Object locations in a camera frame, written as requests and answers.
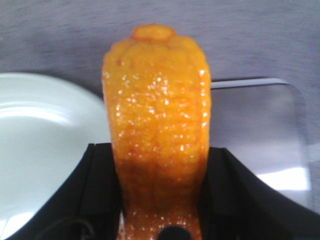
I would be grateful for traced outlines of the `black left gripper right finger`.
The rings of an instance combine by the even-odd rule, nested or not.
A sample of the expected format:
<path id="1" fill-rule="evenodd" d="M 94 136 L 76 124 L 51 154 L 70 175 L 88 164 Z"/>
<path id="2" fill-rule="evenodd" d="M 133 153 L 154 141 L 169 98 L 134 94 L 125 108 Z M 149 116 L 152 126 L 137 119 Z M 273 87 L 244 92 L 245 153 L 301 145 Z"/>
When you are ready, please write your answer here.
<path id="1" fill-rule="evenodd" d="M 320 215 L 257 178 L 226 148 L 209 150 L 198 205 L 204 240 L 318 240 Z"/>

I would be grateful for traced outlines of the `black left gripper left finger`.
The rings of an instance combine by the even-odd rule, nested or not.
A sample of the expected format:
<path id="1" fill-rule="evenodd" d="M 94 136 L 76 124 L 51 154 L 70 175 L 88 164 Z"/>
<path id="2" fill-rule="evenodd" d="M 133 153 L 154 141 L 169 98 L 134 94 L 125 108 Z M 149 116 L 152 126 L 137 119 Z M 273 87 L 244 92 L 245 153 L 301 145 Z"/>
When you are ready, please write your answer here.
<path id="1" fill-rule="evenodd" d="M 115 240 L 122 206 L 110 143 L 89 144 L 73 172 L 11 240 Z"/>

